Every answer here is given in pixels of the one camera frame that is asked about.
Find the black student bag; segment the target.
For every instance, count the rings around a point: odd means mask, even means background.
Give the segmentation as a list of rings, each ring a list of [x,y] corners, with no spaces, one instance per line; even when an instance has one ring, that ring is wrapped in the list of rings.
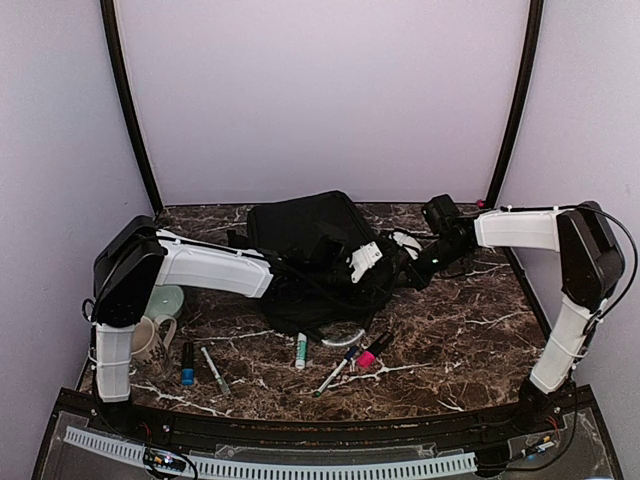
[[[338,300],[309,278],[312,270],[350,271],[351,254],[372,241],[383,258],[357,283],[370,289],[369,298]],[[368,329],[390,300],[401,271],[398,247],[377,234],[340,191],[255,206],[247,214],[245,234],[230,230],[227,242],[281,259],[286,271],[276,275],[260,299],[261,311],[276,331],[302,332],[316,341],[323,337],[322,328],[335,323]]]

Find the white glue stick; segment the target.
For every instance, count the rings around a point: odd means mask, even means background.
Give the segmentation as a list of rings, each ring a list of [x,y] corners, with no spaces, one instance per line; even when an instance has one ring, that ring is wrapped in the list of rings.
[[[306,366],[306,352],[307,352],[307,336],[299,332],[296,340],[296,357],[294,366],[298,370],[302,370]]]

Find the white pen blue cap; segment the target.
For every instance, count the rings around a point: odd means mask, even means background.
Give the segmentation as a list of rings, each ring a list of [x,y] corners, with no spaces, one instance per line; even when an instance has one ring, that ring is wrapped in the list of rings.
[[[353,359],[359,347],[354,345],[349,348],[347,353],[344,355],[343,359],[336,366],[336,368],[329,374],[329,376],[324,380],[324,382],[314,391],[313,397],[320,397],[324,391],[328,388],[328,386],[338,377],[338,375],[342,372],[342,370],[346,367],[346,365]]]

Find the white thin pen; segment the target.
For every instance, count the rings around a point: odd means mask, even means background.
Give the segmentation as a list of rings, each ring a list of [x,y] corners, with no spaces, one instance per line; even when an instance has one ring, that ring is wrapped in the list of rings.
[[[217,382],[221,392],[223,395],[230,395],[231,394],[231,390],[229,385],[227,384],[227,382],[224,380],[224,378],[222,377],[222,375],[220,374],[217,366],[215,365],[212,357],[210,356],[208,350],[206,347],[202,346],[200,348],[200,351],[211,371],[211,373],[214,376],[215,381]]]

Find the black marker blue cap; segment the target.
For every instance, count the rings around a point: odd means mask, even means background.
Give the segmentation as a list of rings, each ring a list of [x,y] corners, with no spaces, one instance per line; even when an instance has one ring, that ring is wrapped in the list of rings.
[[[182,346],[181,354],[181,384],[183,386],[192,386],[194,381],[194,343],[186,341]]]

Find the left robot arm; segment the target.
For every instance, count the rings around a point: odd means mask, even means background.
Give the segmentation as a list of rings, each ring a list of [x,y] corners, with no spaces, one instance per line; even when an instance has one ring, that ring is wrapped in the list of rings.
[[[140,412],[126,401],[134,332],[154,288],[177,285],[258,299],[285,271],[273,254],[181,237],[144,215],[131,220],[93,264],[89,322],[95,331],[95,389],[105,403],[103,421],[120,436],[134,435],[141,427]]]

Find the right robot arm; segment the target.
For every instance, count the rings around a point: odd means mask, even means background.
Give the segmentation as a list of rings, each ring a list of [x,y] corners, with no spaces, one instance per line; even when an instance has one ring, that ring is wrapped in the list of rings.
[[[585,356],[600,323],[616,305],[615,290],[625,258],[612,230],[618,221],[594,201],[549,207],[502,207],[463,214],[448,195],[422,208],[434,236],[428,246],[400,231],[391,240],[409,260],[406,275],[417,290],[476,248],[528,248],[556,252],[561,265],[562,303],[543,353],[529,381],[550,394]]]

